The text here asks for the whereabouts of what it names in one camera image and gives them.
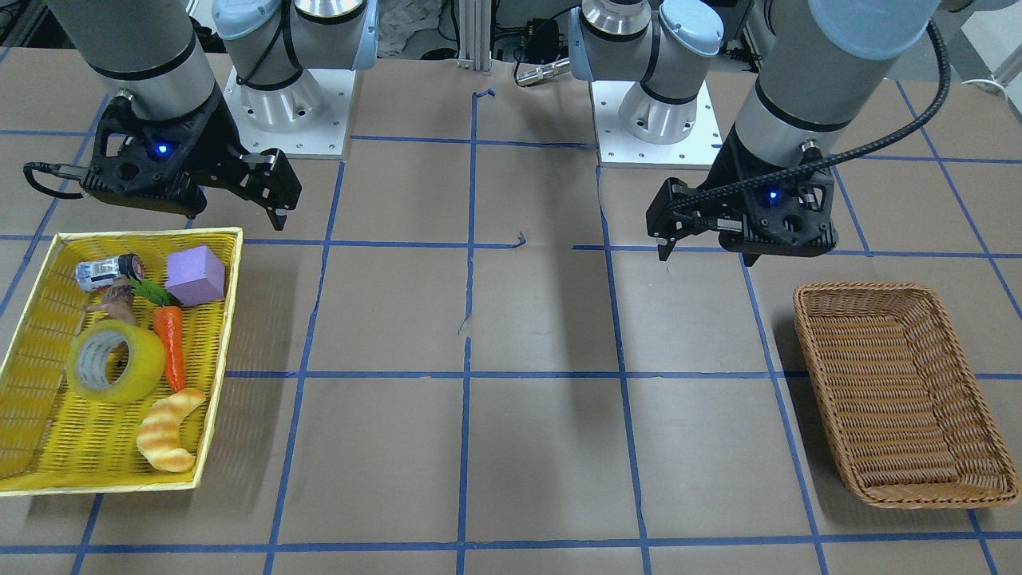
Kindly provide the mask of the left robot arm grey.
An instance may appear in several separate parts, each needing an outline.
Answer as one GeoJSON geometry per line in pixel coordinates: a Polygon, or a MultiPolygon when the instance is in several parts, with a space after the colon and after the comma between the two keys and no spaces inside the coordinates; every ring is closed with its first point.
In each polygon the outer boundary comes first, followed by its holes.
{"type": "MultiPolygon", "coordinates": [[[[774,46],[711,171],[692,187],[671,177],[645,221],[658,257],[680,240],[718,233],[746,266],[763,255],[818,257],[838,244],[833,167],[902,141],[948,98],[948,48],[936,11],[965,1],[769,1],[774,46]],[[831,149],[908,48],[927,36],[938,66],[931,105],[890,134],[842,153],[831,149]]],[[[657,145],[687,134],[725,26],[702,1],[583,1],[569,12],[572,75],[628,81],[623,119],[657,145]]]]}

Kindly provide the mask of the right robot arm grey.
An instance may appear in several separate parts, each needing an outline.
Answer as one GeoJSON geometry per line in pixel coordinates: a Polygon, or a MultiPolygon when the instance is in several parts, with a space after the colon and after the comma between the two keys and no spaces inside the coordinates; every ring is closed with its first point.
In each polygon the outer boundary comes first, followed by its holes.
{"type": "Polygon", "coordinates": [[[372,68],[375,1],[216,1],[233,65],[226,86],[178,1],[51,1],[51,14],[109,92],[86,166],[26,164],[112,206],[193,219],[207,188],[260,206],[276,230],[297,208],[292,153],[324,154],[340,126],[325,77],[372,68]]]}

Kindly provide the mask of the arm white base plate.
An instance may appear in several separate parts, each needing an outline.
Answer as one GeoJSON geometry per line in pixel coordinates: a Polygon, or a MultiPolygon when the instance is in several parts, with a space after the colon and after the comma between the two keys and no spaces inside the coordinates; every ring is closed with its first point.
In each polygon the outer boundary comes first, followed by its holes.
{"type": "Polygon", "coordinates": [[[723,146],[708,86],[693,101],[657,101],[636,81],[593,81],[592,119],[604,167],[711,167],[723,146]]]}
{"type": "Polygon", "coordinates": [[[273,91],[241,86],[235,73],[226,77],[224,98],[245,149],[280,149],[288,159],[346,156],[357,71],[307,69],[273,91]]]}

